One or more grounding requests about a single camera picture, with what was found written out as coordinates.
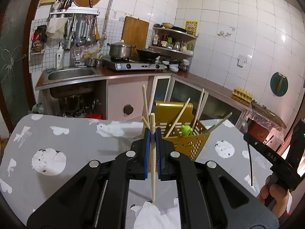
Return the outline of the person right hand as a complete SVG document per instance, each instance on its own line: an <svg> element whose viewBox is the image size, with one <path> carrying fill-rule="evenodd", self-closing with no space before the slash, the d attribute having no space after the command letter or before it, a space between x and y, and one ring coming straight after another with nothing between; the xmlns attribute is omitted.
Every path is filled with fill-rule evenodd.
<svg viewBox="0 0 305 229"><path fill-rule="evenodd" d="M279 219L284 213L286 213L289 194L288 191L283 189L277 184L270 184L271 176L268 176L265 185L261 188L258 196L256 197L263 205L269 195L274 198L275 204L272 208L272 212Z"/></svg>

